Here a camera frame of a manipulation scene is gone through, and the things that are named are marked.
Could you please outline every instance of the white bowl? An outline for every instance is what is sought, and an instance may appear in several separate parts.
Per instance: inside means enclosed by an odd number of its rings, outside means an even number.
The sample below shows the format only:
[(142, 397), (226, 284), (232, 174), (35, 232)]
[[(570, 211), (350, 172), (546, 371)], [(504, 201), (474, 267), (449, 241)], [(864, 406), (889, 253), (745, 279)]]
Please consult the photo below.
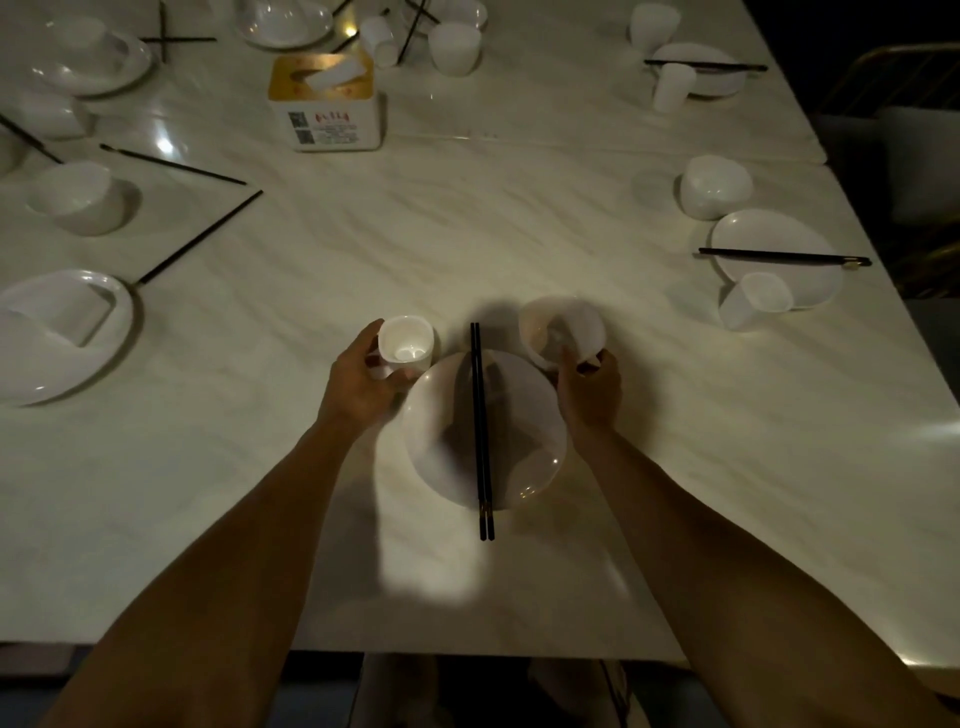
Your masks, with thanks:
[(544, 296), (520, 309), (520, 342), (541, 369), (556, 372), (560, 351), (575, 351), (577, 361), (596, 356), (607, 345), (607, 329), (596, 308), (572, 296)]
[(483, 34), (465, 23), (441, 23), (430, 31), (430, 56), (445, 76), (466, 76), (480, 56)]
[[(69, 343), (11, 307), (78, 283), (99, 288), (112, 307), (84, 346)], [(90, 271), (57, 271), (0, 292), (0, 403), (33, 404), (69, 392), (97, 374), (117, 354), (133, 324), (133, 303), (123, 283)]]
[[(712, 63), (740, 63), (730, 54), (719, 48), (701, 43), (668, 43), (662, 46), (651, 56), (655, 61), (708, 61)], [(653, 66), (654, 72), (659, 74), (660, 68)], [(697, 96), (732, 96), (743, 90), (747, 83), (747, 72), (736, 71), (697, 71), (697, 80), (690, 93)]]
[(124, 221), (124, 199), (110, 171), (93, 161), (57, 164), (34, 179), (27, 204), (77, 235), (102, 235)]
[[(546, 488), (566, 456), (566, 424), (546, 377), (519, 356), (484, 350), (493, 507)], [(455, 353), (417, 380), (403, 407), (403, 437), (431, 489), (477, 507), (470, 357)]]
[[(823, 253), (836, 255), (833, 246), (819, 232), (799, 220), (768, 209), (741, 209), (723, 218), (710, 234), (713, 248), (784, 253)], [(830, 301), (843, 286), (843, 271), (838, 265), (798, 265), (768, 263), (733, 257), (715, 258), (720, 270), (731, 280), (748, 273), (773, 273), (790, 288), (794, 308), (812, 308)]]
[(719, 220), (740, 209), (754, 194), (754, 178), (732, 159), (704, 155), (687, 163), (680, 182), (680, 204), (696, 220)]
[(236, 29), (248, 43), (262, 48), (300, 48), (329, 34), (333, 13), (313, 0), (252, 0), (237, 16)]

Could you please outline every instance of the tissue box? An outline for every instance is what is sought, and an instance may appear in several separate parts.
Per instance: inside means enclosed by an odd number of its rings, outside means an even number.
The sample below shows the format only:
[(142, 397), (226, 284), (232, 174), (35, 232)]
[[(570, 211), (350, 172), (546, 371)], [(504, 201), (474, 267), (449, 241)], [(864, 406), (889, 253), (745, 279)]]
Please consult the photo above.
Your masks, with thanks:
[(356, 58), (366, 73), (345, 84), (314, 90), (305, 80), (348, 56), (299, 54), (274, 61), (267, 98), (283, 134), (299, 152), (341, 152), (380, 146), (380, 109), (373, 83), (373, 61)]

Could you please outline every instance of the white cup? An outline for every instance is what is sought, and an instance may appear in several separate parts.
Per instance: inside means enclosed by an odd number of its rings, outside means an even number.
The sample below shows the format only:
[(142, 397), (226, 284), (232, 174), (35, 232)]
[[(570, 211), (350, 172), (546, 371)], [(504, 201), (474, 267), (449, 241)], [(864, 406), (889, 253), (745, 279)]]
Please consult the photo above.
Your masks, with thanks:
[(93, 161), (57, 164), (41, 172), (27, 199), (31, 209), (77, 235), (102, 235), (124, 222), (120, 184)]
[(630, 43), (644, 58), (673, 37), (680, 25), (680, 11), (660, 3), (641, 3), (630, 15)]
[(660, 71), (654, 90), (654, 111), (673, 113), (680, 109), (697, 83), (697, 72), (683, 63), (668, 63)]
[(433, 356), (433, 327), (421, 316), (395, 316), (380, 327), (377, 348), (384, 374), (397, 369), (426, 372)]
[(272, 43), (294, 45), (309, 37), (306, 13), (297, 0), (253, 0), (256, 34)]
[(731, 331), (750, 331), (793, 308), (793, 292), (780, 276), (748, 273), (720, 304), (720, 321)]
[(360, 23), (360, 42), (377, 68), (389, 68), (396, 65), (399, 48), (396, 46), (394, 32), (390, 30), (387, 18), (378, 15), (369, 17)]
[(45, 139), (77, 139), (93, 131), (93, 115), (72, 96), (22, 91), (19, 110), (23, 126)]
[(437, 70), (445, 76), (466, 76), (480, 55), (483, 34), (466, 23), (441, 23), (430, 29), (427, 42)]
[(607, 328), (597, 309), (572, 296), (535, 299), (520, 309), (517, 318), (523, 349), (547, 372), (560, 368), (563, 347), (584, 362), (607, 346)]
[(127, 43), (95, 17), (61, 17), (48, 27), (60, 49), (60, 62), (75, 73), (115, 76), (130, 53)]
[(0, 175), (5, 175), (14, 169), (24, 158), (27, 145), (13, 132), (0, 127)]
[(750, 172), (714, 155), (691, 159), (680, 181), (680, 206), (695, 220), (719, 220), (744, 207), (753, 194)]

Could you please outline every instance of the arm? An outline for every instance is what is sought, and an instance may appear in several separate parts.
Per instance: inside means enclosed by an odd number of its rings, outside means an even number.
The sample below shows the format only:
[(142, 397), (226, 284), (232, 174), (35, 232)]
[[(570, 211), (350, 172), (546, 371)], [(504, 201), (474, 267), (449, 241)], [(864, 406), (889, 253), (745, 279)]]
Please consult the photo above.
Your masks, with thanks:
[(411, 378), (370, 376), (365, 357), (381, 323), (334, 363), (317, 422), (120, 615), (42, 728), (262, 722), (340, 466)]
[(613, 429), (615, 357), (558, 391), (593, 471), (693, 668), (737, 728), (953, 725), (843, 602), (678, 486)]

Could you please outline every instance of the wrist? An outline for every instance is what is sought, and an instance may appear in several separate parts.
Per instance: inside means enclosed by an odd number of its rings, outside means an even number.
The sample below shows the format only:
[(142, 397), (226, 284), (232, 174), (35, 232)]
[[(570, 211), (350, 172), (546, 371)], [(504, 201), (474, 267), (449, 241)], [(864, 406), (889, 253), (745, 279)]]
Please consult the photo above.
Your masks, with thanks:
[(329, 443), (334, 447), (350, 449), (363, 434), (364, 427), (343, 415), (322, 414), (300, 438), (314, 443)]
[(585, 460), (615, 437), (616, 430), (612, 425), (579, 425), (570, 428), (573, 447)]

